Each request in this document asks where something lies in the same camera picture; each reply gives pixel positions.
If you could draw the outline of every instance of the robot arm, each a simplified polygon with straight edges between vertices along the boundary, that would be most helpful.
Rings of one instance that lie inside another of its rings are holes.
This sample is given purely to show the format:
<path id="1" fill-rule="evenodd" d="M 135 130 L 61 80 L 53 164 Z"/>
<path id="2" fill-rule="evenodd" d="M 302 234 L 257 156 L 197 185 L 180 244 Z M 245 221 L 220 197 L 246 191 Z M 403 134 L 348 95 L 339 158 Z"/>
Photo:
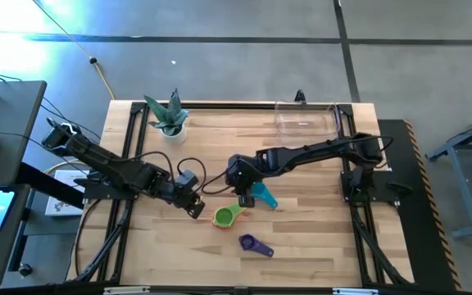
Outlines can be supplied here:
<path id="1" fill-rule="evenodd" d="M 299 165 L 344 158 L 356 165 L 357 181 L 372 174 L 382 160 L 377 136 L 358 133 L 352 137 L 336 138 L 300 148 L 273 147 L 256 152 L 254 157 L 233 155 L 229 159 L 225 183 L 234 187 L 241 207 L 254 207 L 250 194 L 252 184 L 267 177 L 281 176 Z"/>
<path id="2" fill-rule="evenodd" d="M 120 193 L 146 194 L 185 209 L 194 219 L 199 217 L 205 203 L 193 190 L 198 182 L 193 172 L 184 171 L 173 183 L 169 171 L 139 159 L 123 159 L 92 143 L 77 126 L 67 123 L 60 125 L 50 118 L 48 123 L 52 129 L 41 144 L 58 156 L 78 158 L 104 179 L 93 179 L 95 174 L 90 174 L 88 179 L 80 180 L 78 184 L 85 188 L 94 185 L 107 189 L 112 187 Z"/>

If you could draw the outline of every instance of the potted plant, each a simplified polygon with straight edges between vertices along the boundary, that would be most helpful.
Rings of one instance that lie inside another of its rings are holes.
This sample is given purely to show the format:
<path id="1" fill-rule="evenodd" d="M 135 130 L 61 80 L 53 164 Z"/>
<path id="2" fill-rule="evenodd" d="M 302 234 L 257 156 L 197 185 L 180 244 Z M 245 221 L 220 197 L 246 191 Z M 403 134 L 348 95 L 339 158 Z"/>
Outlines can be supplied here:
<path id="1" fill-rule="evenodd" d="M 169 106 L 165 108 L 155 99 L 146 95 L 148 107 L 150 107 L 154 116 L 159 122 L 148 122 L 152 127 L 158 128 L 168 143 L 180 144 L 187 138 L 187 130 L 185 129 L 185 119 L 188 116 L 187 110 L 181 109 L 181 101 L 179 100 L 178 89 L 170 96 Z"/>

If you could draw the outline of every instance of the yellow black hazard tape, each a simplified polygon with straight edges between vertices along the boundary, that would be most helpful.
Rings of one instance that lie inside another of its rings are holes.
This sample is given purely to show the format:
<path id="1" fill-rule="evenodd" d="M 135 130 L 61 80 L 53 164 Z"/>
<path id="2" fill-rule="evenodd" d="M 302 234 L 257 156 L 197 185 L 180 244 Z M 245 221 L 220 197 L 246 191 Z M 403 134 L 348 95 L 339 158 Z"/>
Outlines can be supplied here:
<path id="1" fill-rule="evenodd" d="M 420 168 L 420 174 L 422 175 L 422 181 L 424 183 L 425 192 L 427 193 L 427 198 L 429 200 L 429 205 L 431 206 L 431 210 L 433 211 L 433 217 L 436 220 L 436 227 L 438 229 L 438 235 L 440 236 L 440 240 L 442 241 L 443 251 L 447 258 L 447 264 L 451 269 L 451 276 L 455 282 L 456 290 L 462 290 L 460 279 L 458 278 L 458 273 L 456 272 L 455 262 L 452 259 L 451 249 L 449 248 L 449 243 L 447 242 L 445 230 L 443 230 L 442 221 L 440 220 L 440 215 L 438 214 L 438 208 L 436 207 L 436 202 L 434 201 L 433 192 L 431 190 L 431 184 L 429 183 L 429 178 L 427 177 L 427 173 L 425 172 L 424 161 L 422 155 L 420 154 L 420 150 L 418 148 L 418 143 L 415 139 L 415 133 L 413 132 L 413 126 L 409 121 L 406 121 L 407 130 L 409 131 L 409 137 L 411 139 L 411 143 L 413 145 L 413 149 L 415 150 L 415 157 L 418 161 L 418 167 Z"/>

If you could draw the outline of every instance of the succulent plant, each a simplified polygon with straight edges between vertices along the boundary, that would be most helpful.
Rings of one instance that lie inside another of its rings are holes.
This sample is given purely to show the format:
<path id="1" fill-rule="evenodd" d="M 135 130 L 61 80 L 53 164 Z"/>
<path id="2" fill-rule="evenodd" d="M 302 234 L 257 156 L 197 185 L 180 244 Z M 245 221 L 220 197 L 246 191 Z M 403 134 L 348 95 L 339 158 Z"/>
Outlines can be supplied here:
<path id="1" fill-rule="evenodd" d="M 148 107 L 159 120 L 159 122 L 148 122 L 148 124 L 154 128 L 162 129 L 163 133 L 168 136 L 178 134 L 188 116 L 188 111 L 181 109 L 178 89 L 176 89 L 170 96 L 169 106 L 167 108 L 162 106 L 155 99 L 146 95 L 143 96 L 145 97 L 145 101 L 147 101 Z"/>

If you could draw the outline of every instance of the green measuring cup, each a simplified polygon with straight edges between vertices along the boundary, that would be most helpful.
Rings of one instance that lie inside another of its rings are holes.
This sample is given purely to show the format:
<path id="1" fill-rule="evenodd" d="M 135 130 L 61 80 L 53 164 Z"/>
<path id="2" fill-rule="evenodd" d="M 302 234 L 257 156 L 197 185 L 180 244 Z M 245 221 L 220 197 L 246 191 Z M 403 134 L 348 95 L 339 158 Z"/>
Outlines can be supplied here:
<path id="1" fill-rule="evenodd" d="M 242 208 L 236 202 L 232 205 L 221 207 L 212 216 L 212 224 L 221 229 L 230 229 L 236 221 L 236 217 L 247 208 Z"/>

